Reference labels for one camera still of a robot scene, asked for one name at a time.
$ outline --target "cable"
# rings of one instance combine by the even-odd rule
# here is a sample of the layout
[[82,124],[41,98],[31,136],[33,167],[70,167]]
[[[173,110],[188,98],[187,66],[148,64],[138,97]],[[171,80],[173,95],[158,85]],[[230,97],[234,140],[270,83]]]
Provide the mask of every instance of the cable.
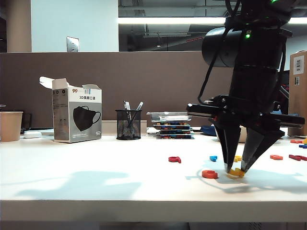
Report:
[[286,63],[286,42],[283,43],[282,53],[283,53],[283,57],[282,57],[281,65],[280,65],[280,70],[279,70],[279,73],[278,73],[278,79],[277,79],[277,82],[276,82],[276,86],[273,89],[273,92],[270,96],[270,99],[268,100],[267,106],[271,105],[271,102],[274,101],[278,91],[280,90],[281,80],[282,80],[282,77],[283,77],[284,65]]
[[229,30],[230,30],[229,28],[225,28],[225,31],[224,31],[224,33],[223,33],[223,35],[222,35],[222,38],[221,38],[220,43],[219,43],[219,46],[218,46],[216,52],[214,53],[214,56],[213,56],[213,58],[212,58],[212,61],[211,61],[211,63],[210,63],[210,66],[209,66],[209,68],[208,68],[208,71],[207,71],[207,74],[206,74],[206,77],[205,77],[205,81],[203,82],[202,87],[201,87],[200,94],[199,94],[198,97],[197,97],[199,103],[201,103],[201,104],[205,104],[205,103],[201,100],[201,96],[202,96],[203,91],[205,90],[206,84],[207,84],[207,82],[208,82],[208,80],[209,80],[209,76],[210,76],[211,70],[212,70],[213,65],[214,65],[214,63],[215,63],[215,60],[216,60],[216,58],[217,58],[217,56],[218,56],[218,54],[219,54],[219,52],[220,52],[222,43],[223,43],[223,41],[224,41],[226,35],[228,34]]
[[289,92],[283,88],[283,86],[280,86],[279,91],[289,100]]
[[236,1],[235,9],[233,10],[230,4],[230,0],[225,0],[226,8],[231,17],[234,17],[239,9],[241,0]]
[[[241,0],[237,0],[237,1],[236,1],[236,6],[235,6],[235,9],[234,9],[234,10],[232,10],[232,8],[231,8],[230,0],[225,0],[225,3],[226,3],[226,7],[227,7],[228,12],[229,12],[230,15],[233,17],[233,15],[236,14],[236,12],[237,12],[237,10],[238,10],[238,8],[239,8],[239,5],[240,5],[240,3],[241,3]],[[221,38],[220,43],[219,43],[219,46],[218,46],[216,52],[214,53],[214,56],[213,56],[213,58],[212,58],[212,61],[211,61],[210,66],[209,66],[209,68],[208,68],[208,71],[207,71],[207,73],[206,73],[206,77],[205,77],[205,80],[204,80],[204,82],[203,82],[203,84],[202,84],[202,87],[201,87],[201,90],[200,90],[200,94],[199,94],[198,97],[197,97],[197,99],[198,99],[198,101],[199,101],[200,104],[205,104],[205,103],[201,100],[201,97],[202,97],[202,94],[203,94],[203,92],[204,92],[204,90],[205,90],[205,87],[206,87],[206,85],[207,85],[207,82],[208,82],[208,80],[209,80],[209,76],[210,76],[210,74],[211,74],[212,68],[213,68],[214,63],[215,63],[215,61],[216,61],[216,58],[217,58],[217,56],[218,56],[218,54],[219,54],[219,52],[220,52],[220,50],[221,50],[222,43],[224,42],[224,40],[225,40],[225,38],[226,38],[226,36],[227,36],[227,34],[228,34],[229,31],[230,31],[230,28],[226,28],[226,27],[225,27],[225,31],[224,31],[224,33],[223,33],[223,35],[222,35],[222,38]]]

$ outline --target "light switch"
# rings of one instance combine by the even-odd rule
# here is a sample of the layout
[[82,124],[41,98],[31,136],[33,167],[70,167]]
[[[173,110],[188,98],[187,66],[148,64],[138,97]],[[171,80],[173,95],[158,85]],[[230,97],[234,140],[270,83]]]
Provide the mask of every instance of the light switch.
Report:
[[79,52],[79,39],[67,37],[67,52]]

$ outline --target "white wall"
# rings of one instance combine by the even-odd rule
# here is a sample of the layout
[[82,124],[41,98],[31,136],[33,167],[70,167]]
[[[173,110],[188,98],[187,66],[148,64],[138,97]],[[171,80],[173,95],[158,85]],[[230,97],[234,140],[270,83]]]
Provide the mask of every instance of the white wall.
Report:
[[79,51],[118,51],[117,0],[31,0],[32,52],[66,52],[66,37]]
[[307,50],[307,35],[289,38],[287,40],[286,64],[284,69],[290,69],[290,55],[297,51]]

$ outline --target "ceiling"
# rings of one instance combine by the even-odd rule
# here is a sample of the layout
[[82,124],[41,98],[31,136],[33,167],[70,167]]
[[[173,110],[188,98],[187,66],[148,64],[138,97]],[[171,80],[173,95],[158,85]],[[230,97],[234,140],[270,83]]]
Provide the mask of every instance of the ceiling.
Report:
[[[293,15],[306,17],[305,9],[295,9]],[[119,17],[225,17],[228,16],[224,0],[118,0]],[[181,51],[200,50],[201,38],[217,26],[194,24],[151,25],[120,24],[120,51]],[[286,25],[294,36],[307,35],[306,25]],[[156,47],[160,37],[162,46]]]

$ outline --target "gray partition wall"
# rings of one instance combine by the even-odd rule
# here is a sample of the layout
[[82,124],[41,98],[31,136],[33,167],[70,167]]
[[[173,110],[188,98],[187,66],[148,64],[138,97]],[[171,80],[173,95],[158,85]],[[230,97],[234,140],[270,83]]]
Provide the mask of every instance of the gray partition wall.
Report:
[[[96,84],[103,90],[103,120],[129,101],[146,112],[185,111],[197,96],[208,65],[201,52],[4,53],[0,54],[0,104],[33,114],[33,127],[52,126],[51,90],[39,77],[66,78],[70,85]],[[231,68],[214,68],[203,99],[228,93]],[[209,124],[193,118],[193,126]]]

